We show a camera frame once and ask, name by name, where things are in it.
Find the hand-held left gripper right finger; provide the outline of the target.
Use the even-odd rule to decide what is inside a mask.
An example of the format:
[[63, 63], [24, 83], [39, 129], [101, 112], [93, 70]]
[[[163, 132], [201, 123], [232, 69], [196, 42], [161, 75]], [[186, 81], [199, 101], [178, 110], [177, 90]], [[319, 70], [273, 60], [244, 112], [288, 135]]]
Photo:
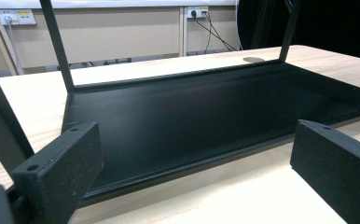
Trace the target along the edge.
[[309, 120], [297, 124], [290, 165], [348, 224], [360, 224], [360, 142]]

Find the white partition post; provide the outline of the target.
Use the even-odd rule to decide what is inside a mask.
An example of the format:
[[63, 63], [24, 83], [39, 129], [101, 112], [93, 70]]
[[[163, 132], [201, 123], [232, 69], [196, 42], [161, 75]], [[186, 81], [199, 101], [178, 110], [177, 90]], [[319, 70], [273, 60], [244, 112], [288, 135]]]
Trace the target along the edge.
[[187, 55], [187, 14], [186, 8], [179, 8], [179, 56]]

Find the black metal rack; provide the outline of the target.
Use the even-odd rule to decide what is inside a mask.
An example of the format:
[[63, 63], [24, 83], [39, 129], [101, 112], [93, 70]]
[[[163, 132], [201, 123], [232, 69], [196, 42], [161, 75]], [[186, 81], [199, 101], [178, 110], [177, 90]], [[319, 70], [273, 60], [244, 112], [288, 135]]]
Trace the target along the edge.
[[[78, 86], [51, 1], [40, 3], [67, 90], [62, 133], [87, 122], [100, 130], [104, 168], [80, 204], [255, 154], [293, 136], [300, 119], [360, 117], [359, 87], [289, 64], [284, 55]], [[11, 172], [36, 153], [0, 87], [0, 162], [13, 181]]]

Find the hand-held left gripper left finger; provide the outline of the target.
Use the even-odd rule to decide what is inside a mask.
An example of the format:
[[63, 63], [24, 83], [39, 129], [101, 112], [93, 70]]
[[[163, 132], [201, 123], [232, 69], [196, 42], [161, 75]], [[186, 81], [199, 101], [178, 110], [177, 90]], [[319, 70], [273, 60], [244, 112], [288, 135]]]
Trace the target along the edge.
[[33, 222], [66, 224], [103, 168], [99, 125], [87, 122], [62, 133], [11, 174], [33, 207]]

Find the white double wall socket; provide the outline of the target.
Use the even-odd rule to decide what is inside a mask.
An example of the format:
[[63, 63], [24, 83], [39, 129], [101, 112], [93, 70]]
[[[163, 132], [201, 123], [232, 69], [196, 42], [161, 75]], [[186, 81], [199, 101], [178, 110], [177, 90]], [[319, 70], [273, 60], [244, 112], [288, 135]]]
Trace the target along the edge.
[[3, 25], [36, 25], [31, 9], [0, 9], [0, 22]]

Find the white wall socket with plugs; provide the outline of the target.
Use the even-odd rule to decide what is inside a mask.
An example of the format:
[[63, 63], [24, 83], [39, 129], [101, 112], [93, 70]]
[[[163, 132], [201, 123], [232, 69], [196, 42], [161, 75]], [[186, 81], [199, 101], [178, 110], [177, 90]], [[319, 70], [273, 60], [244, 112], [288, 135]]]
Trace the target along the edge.
[[205, 18], [208, 12], [208, 7], [188, 7], [187, 18], [188, 19], [199, 19]]

